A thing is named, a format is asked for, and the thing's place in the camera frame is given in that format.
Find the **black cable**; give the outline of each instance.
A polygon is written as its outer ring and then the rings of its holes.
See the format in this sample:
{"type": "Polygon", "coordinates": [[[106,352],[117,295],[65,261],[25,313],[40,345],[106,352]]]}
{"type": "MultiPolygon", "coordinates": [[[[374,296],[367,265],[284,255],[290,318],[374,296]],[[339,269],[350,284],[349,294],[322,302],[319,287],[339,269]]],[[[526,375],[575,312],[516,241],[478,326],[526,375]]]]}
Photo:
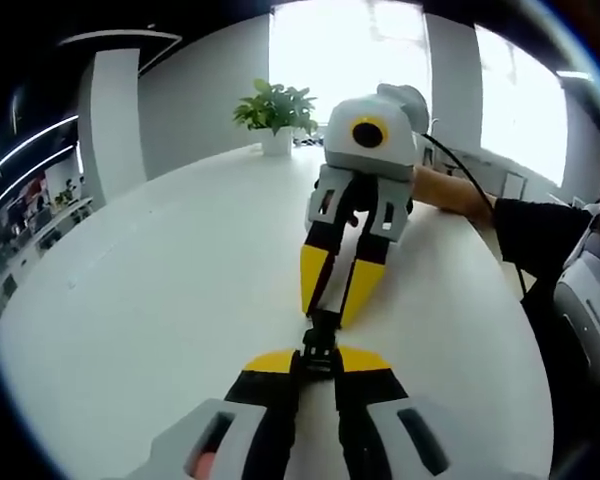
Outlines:
{"type": "MultiPolygon", "coordinates": [[[[489,201],[487,194],[482,189],[482,187],[480,186],[478,181],[475,178],[473,178],[473,175],[471,175],[471,172],[469,172],[467,167],[465,167],[462,164],[462,162],[458,159],[458,157],[456,157],[453,153],[451,153],[451,150],[449,150],[447,147],[445,147],[442,143],[440,143],[438,140],[433,138],[431,135],[423,133],[422,136],[424,138],[426,138],[427,140],[429,140],[431,143],[433,143],[440,150],[442,150],[449,158],[451,158],[451,160],[454,161],[454,163],[458,166],[458,168],[460,168],[460,170],[462,170],[462,173],[464,173],[467,176],[467,178],[469,179],[469,181],[473,184],[473,186],[476,187],[476,190],[478,191],[478,193],[484,200],[484,203],[487,204],[487,207],[489,208],[489,211],[491,212],[491,216],[493,218],[495,215],[495,209],[493,208],[493,205],[491,205],[491,202],[489,201]]],[[[520,288],[522,288],[522,295],[526,295],[527,294],[527,286],[524,283],[524,277],[522,276],[522,270],[520,270],[520,267],[517,264],[514,264],[514,266],[516,267],[516,272],[518,273],[518,280],[520,281],[520,288]]]]}

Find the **yellow ring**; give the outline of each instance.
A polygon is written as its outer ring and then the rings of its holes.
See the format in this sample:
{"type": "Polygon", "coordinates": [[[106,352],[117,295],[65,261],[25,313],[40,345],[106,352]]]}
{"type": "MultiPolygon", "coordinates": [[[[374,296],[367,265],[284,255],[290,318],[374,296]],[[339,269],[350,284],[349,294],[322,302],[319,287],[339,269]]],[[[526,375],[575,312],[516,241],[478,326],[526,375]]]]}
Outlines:
{"type": "Polygon", "coordinates": [[[380,145],[384,144],[387,140],[389,140],[389,128],[387,127],[387,124],[385,123],[385,121],[380,117],[364,116],[364,117],[356,118],[353,121],[353,123],[351,124],[351,128],[350,128],[352,136],[353,136],[353,129],[356,128],[356,126],[360,125],[361,123],[370,123],[371,125],[375,125],[376,127],[378,127],[380,129],[380,132],[382,133],[382,142],[380,142],[380,145]]]}

